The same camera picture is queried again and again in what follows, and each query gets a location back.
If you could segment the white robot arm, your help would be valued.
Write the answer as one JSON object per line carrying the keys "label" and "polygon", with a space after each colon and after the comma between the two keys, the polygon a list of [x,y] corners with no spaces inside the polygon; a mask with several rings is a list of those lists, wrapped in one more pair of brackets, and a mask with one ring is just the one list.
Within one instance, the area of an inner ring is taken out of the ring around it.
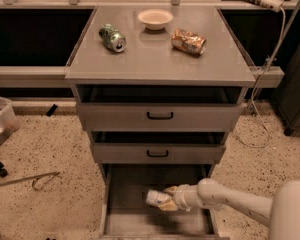
{"label": "white robot arm", "polygon": [[300,181],[284,184],[273,198],[267,198],[205,178],[197,185],[184,184],[148,193],[147,201],[164,211],[227,205],[267,226],[268,240],[300,240]]}

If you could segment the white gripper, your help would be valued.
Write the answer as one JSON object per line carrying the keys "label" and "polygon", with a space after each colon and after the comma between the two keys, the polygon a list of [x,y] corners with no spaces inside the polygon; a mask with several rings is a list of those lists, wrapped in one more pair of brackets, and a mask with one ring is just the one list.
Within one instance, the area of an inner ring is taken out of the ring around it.
{"label": "white gripper", "polygon": [[190,211],[192,208],[200,207],[200,198],[198,196],[197,186],[183,184],[171,186],[164,190],[165,193],[173,195],[173,200],[168,200],[158,205],[162,211]]}

